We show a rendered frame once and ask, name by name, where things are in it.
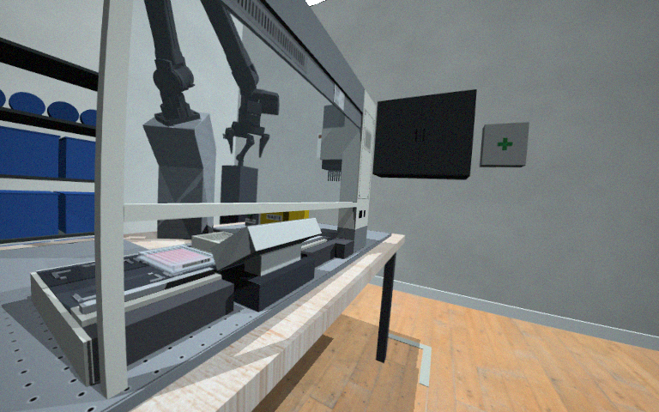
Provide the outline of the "yellow waste bin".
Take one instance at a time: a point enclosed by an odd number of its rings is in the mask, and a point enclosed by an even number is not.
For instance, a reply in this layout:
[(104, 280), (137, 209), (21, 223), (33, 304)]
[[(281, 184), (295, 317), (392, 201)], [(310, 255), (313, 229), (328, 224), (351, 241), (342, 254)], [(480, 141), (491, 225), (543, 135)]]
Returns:
[(260, 224), (309, 218), (309, 210), (262, 213)]

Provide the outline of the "white trough reservoir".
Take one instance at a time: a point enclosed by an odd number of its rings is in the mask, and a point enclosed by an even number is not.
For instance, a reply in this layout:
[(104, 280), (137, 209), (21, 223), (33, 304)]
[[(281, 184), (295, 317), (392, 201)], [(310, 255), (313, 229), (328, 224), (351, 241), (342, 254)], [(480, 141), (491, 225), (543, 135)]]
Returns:
[(211, 247), (219, 244), (220, 241), (222, 241), (222, 239), (227, 239), (232, 235), (233, 233), (226, 233), (226, 232), (194, 235), (191, 236), (191, 248), (195, 248), (200, 251), (205, 251), (212, 254), (210, 250)]

